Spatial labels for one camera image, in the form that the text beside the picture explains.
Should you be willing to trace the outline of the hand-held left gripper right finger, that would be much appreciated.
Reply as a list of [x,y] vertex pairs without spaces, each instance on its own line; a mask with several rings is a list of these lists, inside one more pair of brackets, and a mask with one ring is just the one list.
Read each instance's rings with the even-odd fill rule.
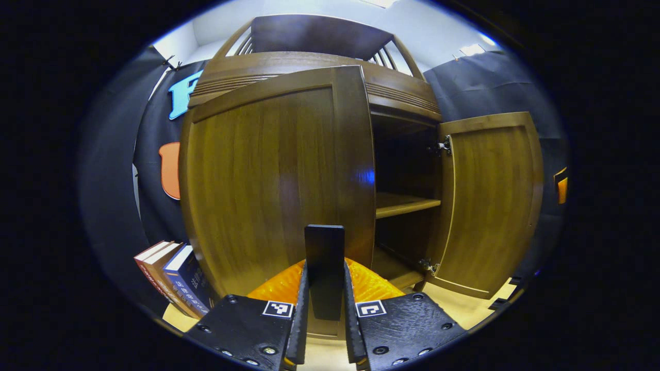
[[358,301],[355,266],[344,262],[344,307],[349,361],[357,370],[430,370],[434,357],[467,335],[424,293]]

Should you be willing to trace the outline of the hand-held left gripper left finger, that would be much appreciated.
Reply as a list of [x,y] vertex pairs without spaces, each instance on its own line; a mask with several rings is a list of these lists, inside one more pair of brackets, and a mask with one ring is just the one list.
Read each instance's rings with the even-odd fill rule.
[[297,282],[292,300],[228,294],[184,340],[219,357],[215,370],[295,370],[305,360],[309,289],[306,261],[292,269]]

